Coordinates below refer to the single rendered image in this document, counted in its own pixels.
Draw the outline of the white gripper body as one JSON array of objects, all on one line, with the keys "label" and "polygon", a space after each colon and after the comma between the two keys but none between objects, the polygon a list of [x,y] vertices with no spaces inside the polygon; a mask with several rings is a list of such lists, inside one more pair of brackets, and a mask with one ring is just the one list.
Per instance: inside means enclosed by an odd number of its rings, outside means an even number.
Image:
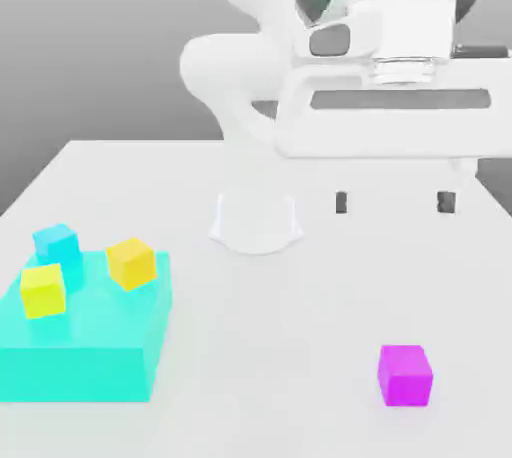
[{"label": "white gripper body", "polygon": [[309,64],[288,75],[275,144],[297,158],[512,156],[512,59]]}]

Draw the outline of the small magenta cube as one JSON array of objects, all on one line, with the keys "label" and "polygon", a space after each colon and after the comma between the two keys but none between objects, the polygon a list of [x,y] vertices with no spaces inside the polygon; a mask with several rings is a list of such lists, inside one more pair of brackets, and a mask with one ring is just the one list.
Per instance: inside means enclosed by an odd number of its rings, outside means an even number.
[{"label": "small magenta cube", "polygon": [[420,345],[383,345],[378,382],[386,406],[425,407],[433,385],[433,371]]}]

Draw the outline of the small orange cube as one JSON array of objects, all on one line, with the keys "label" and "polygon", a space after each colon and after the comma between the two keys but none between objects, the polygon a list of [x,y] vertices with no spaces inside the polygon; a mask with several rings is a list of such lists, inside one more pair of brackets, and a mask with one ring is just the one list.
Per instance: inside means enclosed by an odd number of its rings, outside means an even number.
[{"label": "small orange cube", "polygon": [[156,279],[154,250],[138,238],[130,238],[106,249],[110,277],[125,291]]}]

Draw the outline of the small cyan cube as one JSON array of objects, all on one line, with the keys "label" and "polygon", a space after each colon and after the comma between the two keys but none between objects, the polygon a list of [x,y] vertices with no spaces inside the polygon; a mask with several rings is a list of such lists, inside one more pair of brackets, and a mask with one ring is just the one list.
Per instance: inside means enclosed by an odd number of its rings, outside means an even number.
[{"label": "small cyan cube", "polygon": [[68,293],[84,285],[84,262],[78,235],[66,224],[59,223],[32,234],[39,266],[58,264]]}]

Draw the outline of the small yellow cube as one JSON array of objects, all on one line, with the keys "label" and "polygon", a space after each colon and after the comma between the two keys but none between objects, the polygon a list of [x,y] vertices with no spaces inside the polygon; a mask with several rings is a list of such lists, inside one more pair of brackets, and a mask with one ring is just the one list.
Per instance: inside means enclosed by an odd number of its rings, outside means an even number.
[{"label": "small yellow cube", "polygon": [[28,319],[63,314],[66,311],[66,289],[61,266],[49,264],[24,269],[20,294]]}]

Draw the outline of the large turquoise box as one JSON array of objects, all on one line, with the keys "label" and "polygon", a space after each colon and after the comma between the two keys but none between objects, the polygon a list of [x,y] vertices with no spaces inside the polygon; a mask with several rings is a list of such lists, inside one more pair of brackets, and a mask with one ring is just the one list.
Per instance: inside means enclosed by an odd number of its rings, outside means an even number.
[{"label": "large turquoise box", "polygon": [[65,271],[63,314],[26,318],[20,281],[0,297],[0,402],[146,402],[172,306],[170,258],[157,277],[125,291],[101,251]]}]

